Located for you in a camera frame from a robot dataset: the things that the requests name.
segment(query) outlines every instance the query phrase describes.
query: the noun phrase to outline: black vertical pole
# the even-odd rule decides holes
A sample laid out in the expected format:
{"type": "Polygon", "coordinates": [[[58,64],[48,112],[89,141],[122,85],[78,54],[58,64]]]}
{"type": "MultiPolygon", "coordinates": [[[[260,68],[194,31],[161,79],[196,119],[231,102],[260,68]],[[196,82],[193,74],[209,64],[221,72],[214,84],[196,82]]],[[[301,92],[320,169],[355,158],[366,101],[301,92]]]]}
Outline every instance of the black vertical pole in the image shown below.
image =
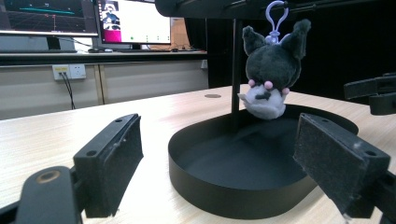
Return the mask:
{"type": "Polygon", "coordinates": [[[233,130],[236,131],[239,125],[239,97],[241,84],[241,53],[242,53],[242,21],[238,19],[233,20],[233,98],[231,104],[231,116],[233,120],[233,130]]]}

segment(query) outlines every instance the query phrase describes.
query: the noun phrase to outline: black bracket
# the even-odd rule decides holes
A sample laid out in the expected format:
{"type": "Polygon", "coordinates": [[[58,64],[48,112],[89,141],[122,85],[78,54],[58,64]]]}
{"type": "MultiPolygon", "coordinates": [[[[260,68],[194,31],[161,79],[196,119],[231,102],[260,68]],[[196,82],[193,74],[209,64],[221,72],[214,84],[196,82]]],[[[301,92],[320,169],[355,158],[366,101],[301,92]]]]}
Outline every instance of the black bracket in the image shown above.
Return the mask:
{"type": "Polygon", "coordinates": [[[396,73],[386,73],[382,77],[364,79],[344,85],[346,99],[369,96],[373,115],[396,113],[396,73]]]}
{"type": "Polygon", "coordinates": [[[376,206],[381,223],[396,223],[396,176],[385,152],[330,120],[302,114],[294,159],[341,214],[370,218],[376,206]]]}
{"type": "Polygon", "coordinates": [[[54,166],[31,175],[21,199],[0,209],[0,223],[82,223],[115,216],[143,158],[140,117],[115,119],[75,156],[71,169],[54,166]]]}
{"type": "MultiPolygon", "coordinates": [[[[196,19],[265,20],[265,9],[274,0],[156,0],[157,10],[165,17],[196,19]]],[[[317,0],[295,3],[284,1],[289,13],[312,11],[326,7],[339,7],[383,0],[317,0]]]]}

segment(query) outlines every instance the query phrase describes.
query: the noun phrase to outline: wooden table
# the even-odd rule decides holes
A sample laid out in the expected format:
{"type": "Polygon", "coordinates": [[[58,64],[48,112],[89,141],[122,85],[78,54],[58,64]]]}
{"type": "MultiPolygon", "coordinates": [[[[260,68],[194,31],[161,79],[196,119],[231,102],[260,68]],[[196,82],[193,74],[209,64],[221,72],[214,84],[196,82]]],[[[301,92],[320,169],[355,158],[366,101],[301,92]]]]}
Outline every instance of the wooden table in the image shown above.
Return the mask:
{"type": "MultiPolygon", "coordinates": [[[[246,92],[248,85],[241,87],[246,92]]],[[[388,153],[395,173],[396,115],[372,116],[358,105],[291,92],[287,104],[311,106],[339,114],[359,126],[359,137],[388,153]]],[[[231,87],[194,91],[113,105],[0,121],[0,207],[16,202],[24,180],[56,165],[73,166],[73,156],[113,119],[137,113],[141,119],[144,158],[114,217],[84,218],[84,223],[346,223],[320,188],[289,212],[266,219],[218,217],[186,202],[172,187],[168,174],[168,142],[180,129],[231,112],[231,87]],[[218,94],[220,98],[205,97],[218,94]]],[[[349,223],[378,223],[371,219],[349,223]]]]}

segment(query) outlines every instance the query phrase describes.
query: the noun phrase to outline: plush toy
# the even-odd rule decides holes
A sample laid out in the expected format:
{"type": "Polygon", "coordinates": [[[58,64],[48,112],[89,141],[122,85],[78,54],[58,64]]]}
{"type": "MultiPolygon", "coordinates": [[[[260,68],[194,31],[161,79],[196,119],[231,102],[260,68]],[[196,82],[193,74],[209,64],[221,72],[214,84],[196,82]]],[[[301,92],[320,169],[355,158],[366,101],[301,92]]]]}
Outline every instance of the plush toy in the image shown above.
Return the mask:
{"type": "Polygon", "coordinates": [[[285,111],[284,101],[290,87],[301,73],[301,59],[311,28],[309,20],[297,21],[292,33],[277,43],[247,26],[243,29],[247,54],[246,73],[251,87],[247,94],[238,94],[247,111],[260,119],[276,119],[285,111]]]}

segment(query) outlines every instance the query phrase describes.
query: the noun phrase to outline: plush face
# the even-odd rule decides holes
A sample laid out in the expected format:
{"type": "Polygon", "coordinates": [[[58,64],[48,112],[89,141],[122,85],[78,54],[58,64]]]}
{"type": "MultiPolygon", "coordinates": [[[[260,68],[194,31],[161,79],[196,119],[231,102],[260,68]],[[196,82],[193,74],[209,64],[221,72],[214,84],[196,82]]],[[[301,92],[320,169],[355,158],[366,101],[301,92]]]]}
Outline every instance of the plush face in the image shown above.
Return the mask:
{"type": "Polygon", "coordinates": [[[238,94],[247,111],[259,119],[276,119],[285,112],[286,94],[277,89],[268,91],[264,85],[256,85],[247,94],[238,94]]]}

